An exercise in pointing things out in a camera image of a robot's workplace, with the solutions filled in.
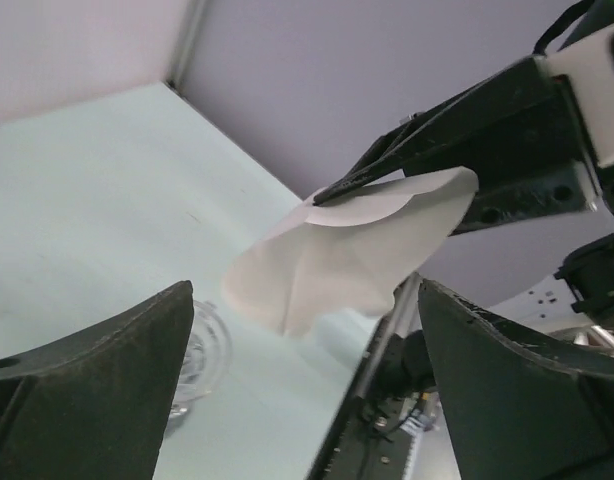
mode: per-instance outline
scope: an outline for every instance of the gray wall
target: gray wall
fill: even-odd
[[[531,51],[573,0],[211,0],[183,94],[300,196],[409,113]],[[451,239],[426,272],[483,304],[528,287],[600,219]]]

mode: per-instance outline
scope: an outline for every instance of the paper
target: paper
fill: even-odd
[[[478,189],[463,167],[360,189],[325,207],[305,200],[223,277],[225,300],[282,335],[352,308],[381,316],[394,289],[460,223]]]

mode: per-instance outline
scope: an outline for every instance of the tabletop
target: tabletop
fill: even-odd
[[[156,479],[302,479],[372,322],[306,338],[231,311],[230,262],[298,198],[162,84],[0,126],[0,358],[189,279],[233,341],[218,389],[163,442]]]

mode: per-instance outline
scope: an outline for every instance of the wall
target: wall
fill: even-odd
[[[189,0],[0,0],[0,122],[161,80]]]
[[[380,134],[531,51],[573,0],[213,0],[183,93],[301,196]],[[483,305],[607,231],[587,214],[450,239],[425,273]]]

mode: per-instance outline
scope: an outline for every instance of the table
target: table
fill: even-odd
[[[232,259],[298,203],[162,84],[0,126],[0,358],[190,279],[234,359],[163,442],[156,479],[302,479],[370,335],[351,313],[289,340],[221,301]]]

